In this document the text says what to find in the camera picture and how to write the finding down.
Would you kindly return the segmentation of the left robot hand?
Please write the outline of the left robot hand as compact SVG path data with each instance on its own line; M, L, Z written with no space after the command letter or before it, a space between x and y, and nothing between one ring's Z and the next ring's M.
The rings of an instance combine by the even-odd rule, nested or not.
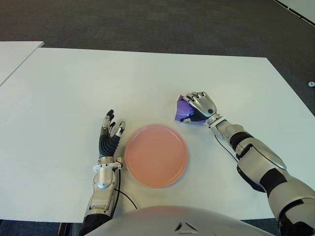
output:
M118 125L117 131L111 135L113 127L116 123L113 121L114 110L107 112L100 129L100 136L98 142L99 158L113 157L118 147L121 136L125 131L126 123L122 121Z

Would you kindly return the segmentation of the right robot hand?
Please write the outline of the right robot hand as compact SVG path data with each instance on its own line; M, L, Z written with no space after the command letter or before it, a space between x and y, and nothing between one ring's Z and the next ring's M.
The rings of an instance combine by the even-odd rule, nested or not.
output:
M220 118L214 102L206 92L187 93L183 99L192 107L193 113L187 118L182 118L180 122L214 122Z

